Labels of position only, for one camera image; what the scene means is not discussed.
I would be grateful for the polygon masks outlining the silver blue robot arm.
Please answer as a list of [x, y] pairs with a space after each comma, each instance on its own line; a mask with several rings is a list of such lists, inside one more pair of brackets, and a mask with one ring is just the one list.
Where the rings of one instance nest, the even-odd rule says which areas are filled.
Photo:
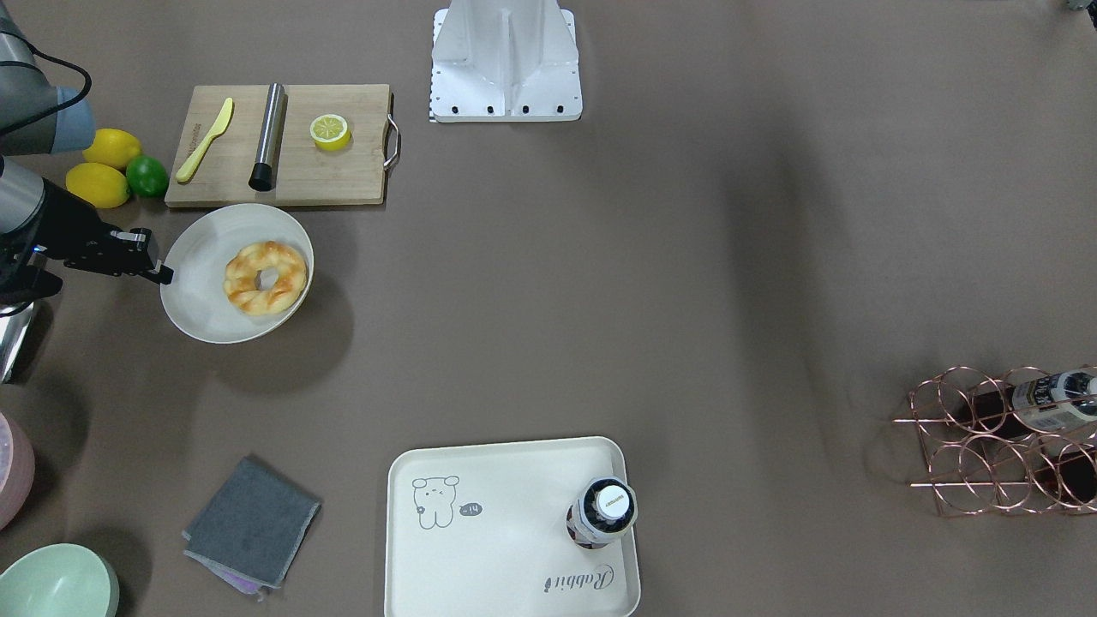
[[39, 51], [1, 11], [1, 302], [8, 308], [63, 289], [45, 261], [90, 273], [138, 276], [157, 285], [176, 278], [159, 258], [152, 231], [118, 228], [93, 204], [31, 171], [20, 156], [82, 152], [93, 144], [87, 96], [93, 79], [79, 65]]

